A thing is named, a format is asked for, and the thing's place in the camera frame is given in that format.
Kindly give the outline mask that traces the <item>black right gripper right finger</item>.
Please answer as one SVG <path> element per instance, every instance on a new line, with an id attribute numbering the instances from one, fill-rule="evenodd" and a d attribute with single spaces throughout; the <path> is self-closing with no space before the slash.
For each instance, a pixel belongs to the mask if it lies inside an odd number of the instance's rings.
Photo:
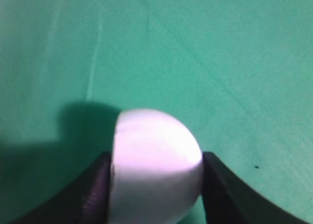
<path id="1" fill-rule="evenodd" d="M 213 152 L 203 152 L 203 200 L 208 224 L 303 224 L 236 176 Z"/>

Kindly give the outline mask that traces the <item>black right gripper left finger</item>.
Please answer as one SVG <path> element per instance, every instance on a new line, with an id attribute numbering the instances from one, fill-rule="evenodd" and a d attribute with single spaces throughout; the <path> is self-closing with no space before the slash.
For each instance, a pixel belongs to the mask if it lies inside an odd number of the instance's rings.
<path id="1" fill-rule="evenodd" d="M 107 224 L 111 152 L 101 153 L 53 198 L 10 221 L 11 224 Z"/>

